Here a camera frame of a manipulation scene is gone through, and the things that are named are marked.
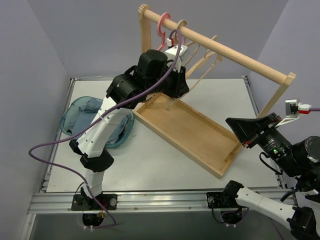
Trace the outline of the pink plastic hanger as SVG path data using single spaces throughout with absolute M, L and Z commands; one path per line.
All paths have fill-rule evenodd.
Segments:
M 167 45 L 166 32 L 162 31 L 162 24 L 165 20 L 170 20 L 170 19 L 171 19 L 170 13 L 164 12 L 160 16 L 159 21 L 157 22 L 157 35 L 161 38 L 161 43 L 157 48 L 158 51 L 161 51 Z

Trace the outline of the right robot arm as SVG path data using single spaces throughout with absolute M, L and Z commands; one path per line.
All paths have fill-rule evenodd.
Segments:
M 223 203 L 257 211 L 282 224 L 297 240 L 320 238 L 320 138 L 310 136 L 290 143 L 278 127 L 288 123 L 276 113 L 261 118 L 228 117 L 226 123 L 247 149 L 258 145 L 288 177 L 296 179 L 295 189 L 280 201 L 256 193 L 231 180 L 222 191 Z

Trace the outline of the beige hanger of denim skirt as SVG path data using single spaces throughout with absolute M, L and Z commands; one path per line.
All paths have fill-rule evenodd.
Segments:
M 205 54 L 204 56 L 199 59 L 185 74 L 185 78 L 186 80 L 189 79 L 189 77 L 193 74 L 193 72 L 197 69 L 200 69 L 208 60 L 210 60 L 213 56 L 215 56 L 215 60 L 214 63 L 208 68 L 208 70 L 196 81 L 196 83 L 189 89 L 189 92 L 191 92 L 195 86 L 211 71 L 211 69 L 213 69 L 215 67 L 215 65 L 218 62 L 221 62 L 223 60 L 223 56 L 212 51 L 209 50 L 208 48 L 206 48 Z M 174 106 L 174 104 L 180 100 L 181 98 L 183 98 L 186 95 L 186 93 L 184 93 L 182 96 L 178 97 L 178 98 L 169 98 L 164 106 L 164 109 L 166 111 L 170 111 L 172 109 L 172 107 Z

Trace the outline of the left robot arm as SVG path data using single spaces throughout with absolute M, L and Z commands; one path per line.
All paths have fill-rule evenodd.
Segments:
M 86 183 L 81 194 L 88 209 L 95 210 L 100 206 L 104 173 L 114 163 L 105 145 L 121 121 L 147 99 L 142 93 L 150 89 L 150 94 L 163 93 L 177 99 L 189 92 L 186 68 L 182 65 L 188 51 L 183 45 L 181 48 L 170 47 L 165 52 L 150 49 L 142 53 L 136 65 L 112 80 L 93 118 L 96 124 L 69 142 L 86 169 Z

